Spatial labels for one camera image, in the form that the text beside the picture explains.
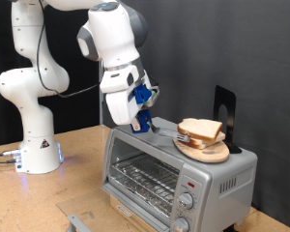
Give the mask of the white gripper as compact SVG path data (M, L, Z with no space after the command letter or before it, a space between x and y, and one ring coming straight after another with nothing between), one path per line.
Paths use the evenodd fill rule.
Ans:
M137 69L122 69L105 73L105 99L116 125L132 124L135 131L141 124L134 118L143 104L152 96L141 81Z

